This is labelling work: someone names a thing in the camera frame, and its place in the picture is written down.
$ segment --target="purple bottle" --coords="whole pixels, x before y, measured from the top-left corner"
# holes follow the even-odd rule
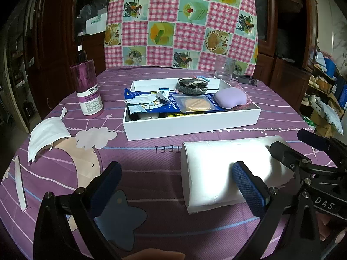
[[[81,45],[78,46],[77,64],[70,68],[82,113],[87,119],[98,117],[104,111],[104,107],[98,91],[94,61],[87,60]]]

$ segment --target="glass cabinet door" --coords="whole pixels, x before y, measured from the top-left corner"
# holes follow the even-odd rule
[[[259,53],[273,56],[277,37],[277,6],[275,0],[255,0]]]
[[[74,33],[93,35],[105,31],[108,0],[74,0]]]

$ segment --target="food print fabric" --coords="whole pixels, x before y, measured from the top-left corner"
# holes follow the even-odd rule
[[[110,0],[106,67],[152,65],[214,72],[216,55],[253,75],[254,0]]]

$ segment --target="yellow label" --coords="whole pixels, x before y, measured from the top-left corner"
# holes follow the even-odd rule
[[[194,114],[202,114],[203,112],[194,112],[194,113],[170,113],[168,114],[168,117],[175,117],[175,116],[183,116],[183,115],[194,115]]]

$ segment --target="finger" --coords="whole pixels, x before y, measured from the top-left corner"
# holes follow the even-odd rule
[[[342,239],[344,238],[345,234],[346,234],[347,229],[344,229],[342,232],[340,232],[336,239],[335,239],[335,243],[340,243],[342,241]]]
[[[184,258],[185,254],[180,252],[148,248],[129,255],[123,260],[183,260]]]
[[[331,220],[331,216],[330,215],[326,215],[320,212],[316,212],[317,218],[321,219],[324,223],[324,225],[327,225],[330,220]]]
[[[330,229],[324,225],[321,219],[317,218],[317,222],[319,234],[322,235],[324,238],[327,238],[330,235]]]

